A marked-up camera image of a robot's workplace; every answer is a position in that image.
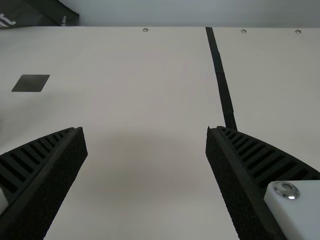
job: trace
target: black foam pad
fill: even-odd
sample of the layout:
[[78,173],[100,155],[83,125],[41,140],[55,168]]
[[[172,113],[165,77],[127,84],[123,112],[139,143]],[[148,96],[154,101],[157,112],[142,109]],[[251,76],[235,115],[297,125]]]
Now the black foam pad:
[[[20,163],[16,171],[24,178],[20,185],[18,180],[12,183],[16,188],[6,190],[10,200],[0,216],[0,239],[43,239],[87,155],[83,129],[78,127],[39,138],[0,156],[7,164]],[[30,165],[29,172],[25,164]]]
[[239,239],[285,240],[259,189],[216,128],[208,128],[205,152]]

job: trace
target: screw head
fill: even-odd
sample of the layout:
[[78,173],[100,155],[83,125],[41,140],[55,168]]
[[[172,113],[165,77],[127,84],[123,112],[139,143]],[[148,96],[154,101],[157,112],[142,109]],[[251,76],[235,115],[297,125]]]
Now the screw head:
[[300,197],[299,189],[290,182],[277,181],[273,184],[274,191],[281,197],[289,200],[295,200]]

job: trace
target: white panel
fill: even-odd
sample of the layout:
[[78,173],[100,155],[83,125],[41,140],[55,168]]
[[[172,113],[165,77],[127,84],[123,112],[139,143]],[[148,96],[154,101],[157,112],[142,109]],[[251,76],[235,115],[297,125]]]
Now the white panel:
[[320,29],[214,28],[238,130],[320,170]]
[[[89,156],[46,240],[237,239],[205,155],[224,119],[204,28],[0,32],[0,152],[71,126]],[[42,92],[11,92],[50,74]]]

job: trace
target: black tape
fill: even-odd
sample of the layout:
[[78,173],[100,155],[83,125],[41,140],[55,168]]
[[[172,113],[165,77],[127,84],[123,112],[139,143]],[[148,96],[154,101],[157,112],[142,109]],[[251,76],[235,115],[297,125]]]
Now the black tape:
[[234,108],[232,106],[225,71],[222,65],[221,56],[218,50],[214,31],[212,27],[206,27],[205,30],[209,41],[216,80],[218,83],[225,126],[229,129],[237,130],[236,120],[234,116]]

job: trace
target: dark fabric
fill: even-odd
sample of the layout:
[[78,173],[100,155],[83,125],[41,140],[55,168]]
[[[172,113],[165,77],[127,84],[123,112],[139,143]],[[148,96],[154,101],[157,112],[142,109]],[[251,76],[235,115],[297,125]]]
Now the dark fabric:
[[0,0],[0,29],[77,26],[79,14],[58,0]]

